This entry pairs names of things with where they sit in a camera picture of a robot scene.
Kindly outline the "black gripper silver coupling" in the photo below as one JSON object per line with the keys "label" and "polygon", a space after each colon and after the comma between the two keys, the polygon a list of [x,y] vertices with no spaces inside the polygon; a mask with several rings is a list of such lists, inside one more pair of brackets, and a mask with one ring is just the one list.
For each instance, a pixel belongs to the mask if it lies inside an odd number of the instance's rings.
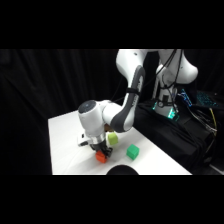
{"label": "black gripper silver coupling", "polygon": [[113,148],[107,147],[106,137],[104,135],[99,135],[91,138],[92,142],[90,143],[90,147],[96,151],[96,153],[106,150],[106,157],[110,158],[113,152]]}

